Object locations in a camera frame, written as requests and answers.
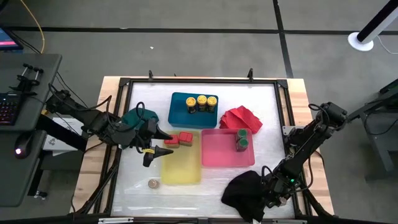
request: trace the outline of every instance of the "red light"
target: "red light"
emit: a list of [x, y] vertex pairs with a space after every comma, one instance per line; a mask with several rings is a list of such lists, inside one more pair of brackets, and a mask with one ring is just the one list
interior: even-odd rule
[[14, 41], [0, 41], [0, 45], [16, 45]]

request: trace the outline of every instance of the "black floor line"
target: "black floor line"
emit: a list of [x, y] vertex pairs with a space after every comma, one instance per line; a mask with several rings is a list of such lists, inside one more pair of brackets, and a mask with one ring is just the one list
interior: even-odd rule
[[[39, 31], [37, 27], [10, 26], [14, 31]], [[99, 32], [99, 33], [184, 33], [184, 34], [278, 34], [276, 29], [184, 29], [184, 28], [93, 28], [93, 27], [42, 27], [45, 32]]]
[[[4, 26], [14, 31], [39, 31], [32, 26]], [[279, 34], [279, 29], [184, 29], [184, 28], [118, 28], [118, 27], [42, 27], [45, 32], [97, 32], [97, 33], [191, 33], [191, 34]], [[297, 35], [349, 35], [359, 30], [286, 30]], [[385, 30], [380, 35], [398, 35], [398, 30]]]
[[282, 49], [282, 57], [284, 58], [286, 77], [293, 78], [292, 65], [290, 64], [289, 51], [287, 50], [286, 36], [284, 32], [284, 25], [282, 22], [282, 16], [280, 14], [279, 3], [278, 0], [272, 0], [272, 2], [274, 3], [276, 23], [278, 25], [280, 47]]

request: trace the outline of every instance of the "blue tray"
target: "blue tray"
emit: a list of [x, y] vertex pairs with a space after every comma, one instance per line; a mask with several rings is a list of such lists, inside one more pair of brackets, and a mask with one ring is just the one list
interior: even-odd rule
[[215, 128], [217, 125], [217, 111], [218, 111], [218, 96], [215, 95], [205, 95], [207, 98], [209, 96], [214, 96], [217, 98], [217, 105], [214, 113], [200, 112], [196, 111], [193, 114], [188, 113], [187, 104], [185, 101], [188, 97], [194, 97], [204, 94], [194, 94], [194, 93], [173, 93], [172, 102], [170, 104], [169, 111], [169, 123], [173, 127], [179, 128]]

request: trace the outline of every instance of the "green cloth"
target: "green cloth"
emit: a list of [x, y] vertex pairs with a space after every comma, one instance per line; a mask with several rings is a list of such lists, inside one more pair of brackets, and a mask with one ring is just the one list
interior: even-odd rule
[[[138, 114], [142, 113], [142, 108], [138, 108]], [[145, 120], [155, 118], [156, 123], [159, 121], [159, 118], [157, 117], [157, 114], [151, 110], [144, 110], [144, 118]], [[135, 125], [139, 120], [139, 117], [137, 116], [136, 109], [132, 109], [129, 112], [127, 112], [125, 115], [122, 116], [122, 123], [128, 124], [130, 126]], [[139, 129], [141, 125], [144, 124], [144, 121], [140, 121], [140, 123], [136, 126], [136, 129]]]

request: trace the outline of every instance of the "red cloth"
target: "red cloth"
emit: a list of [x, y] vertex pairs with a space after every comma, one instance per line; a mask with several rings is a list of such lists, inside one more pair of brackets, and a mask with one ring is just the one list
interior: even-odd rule
[[248, 128], [253, 134], [256, 134], [261, 126], [260, 120], [244, 106], [225, 112], [220, 121], [220, 128], [222, 129]]

